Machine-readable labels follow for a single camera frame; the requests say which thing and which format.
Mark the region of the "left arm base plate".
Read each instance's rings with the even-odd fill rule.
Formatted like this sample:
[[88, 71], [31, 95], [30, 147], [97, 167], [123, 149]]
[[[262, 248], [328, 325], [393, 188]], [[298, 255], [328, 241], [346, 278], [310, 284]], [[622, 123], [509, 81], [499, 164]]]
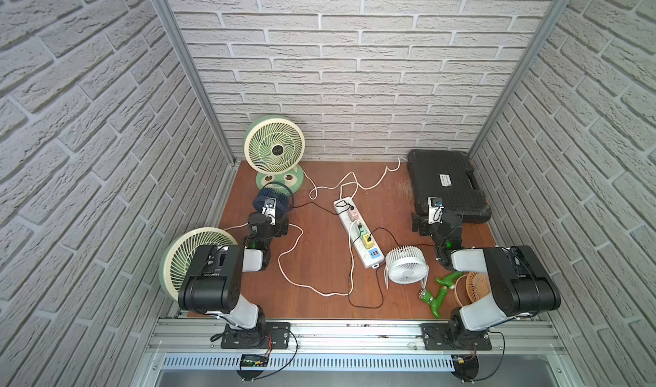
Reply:
[[287, 349], [290, 342], [290, 322], [266, 322], [251, 330], [234, 330], [227, 327], [222, 338], [222, 349]]

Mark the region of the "pink usb charger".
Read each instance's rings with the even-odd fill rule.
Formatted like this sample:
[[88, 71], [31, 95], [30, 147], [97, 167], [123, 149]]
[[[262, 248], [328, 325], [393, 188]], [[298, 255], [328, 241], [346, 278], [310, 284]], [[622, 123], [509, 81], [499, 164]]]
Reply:
[[350, 217], [351, 221], [356, 221], [359, 218], [359, 213], [356, 209], [351, 209], [348, 212], [348, 216]]

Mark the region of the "white power strip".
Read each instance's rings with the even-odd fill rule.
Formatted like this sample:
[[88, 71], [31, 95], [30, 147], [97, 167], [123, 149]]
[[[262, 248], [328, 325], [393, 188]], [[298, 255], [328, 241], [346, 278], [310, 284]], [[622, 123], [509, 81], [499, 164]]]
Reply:
[[355, 253], [365, 268], [379, 268], [384, 262], [384, 254], [365, 223], [362, 213], [356, 207], [352, 197], [333, 203], [344, 229], [350, 237]]

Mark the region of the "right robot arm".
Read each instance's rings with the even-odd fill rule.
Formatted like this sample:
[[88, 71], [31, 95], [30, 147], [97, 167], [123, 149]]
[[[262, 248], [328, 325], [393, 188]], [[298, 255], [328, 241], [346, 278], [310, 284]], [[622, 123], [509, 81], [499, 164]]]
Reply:
[[469, 273], [485, 274], [490, 283], [490, 294], [455, 309], [447, 323], [428, 327], [429, 336], [464, 344], [484, 338], [491, 327], [560, 307], [560, 290], [531, 247], [464, 249], [462, 217], [448, 209], [430, 209], [428, 216], [412, 214], [412, 220], [413, 231], [432, 238], [438, 262], [449, 271], [442, 283], [453, 281], [456, 274]]

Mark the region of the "yellow usb charger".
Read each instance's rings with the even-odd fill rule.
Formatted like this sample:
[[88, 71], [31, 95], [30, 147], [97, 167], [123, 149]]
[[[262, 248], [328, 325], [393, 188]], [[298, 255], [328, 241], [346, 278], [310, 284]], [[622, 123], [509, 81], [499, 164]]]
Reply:
[[374, 247], [374, 239], [370, 234], [365, 234], [362, 237], [362, 242], [366, 249], [371, 249]]

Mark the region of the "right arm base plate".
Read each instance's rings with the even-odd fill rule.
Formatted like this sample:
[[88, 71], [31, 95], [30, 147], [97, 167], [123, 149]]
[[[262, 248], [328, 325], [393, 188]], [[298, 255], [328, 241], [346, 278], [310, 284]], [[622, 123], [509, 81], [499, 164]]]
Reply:
[[486, 331], [472, 332], [460, 325], [447, 322], [425, 323], [420, 325], [420, 330], [426, 350], [471, 352], [492, 350]]

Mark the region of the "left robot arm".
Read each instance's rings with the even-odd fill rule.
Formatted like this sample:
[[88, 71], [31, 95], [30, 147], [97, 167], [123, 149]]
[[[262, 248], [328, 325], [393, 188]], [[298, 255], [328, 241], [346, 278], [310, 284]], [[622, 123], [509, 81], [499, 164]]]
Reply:
[[248, 234], [242, 243], [218, 228], [196, 229], [200, 242], [191, 247], [188, 267], [178, 289], [182, 310], [213, 316], [237, 335], [264, 335], [263, 309], [241, 294], [243, 274], [261, 272], [271, 262], [271, 243], [287, 235], [289, 217], [261, 213], [249, 216]]

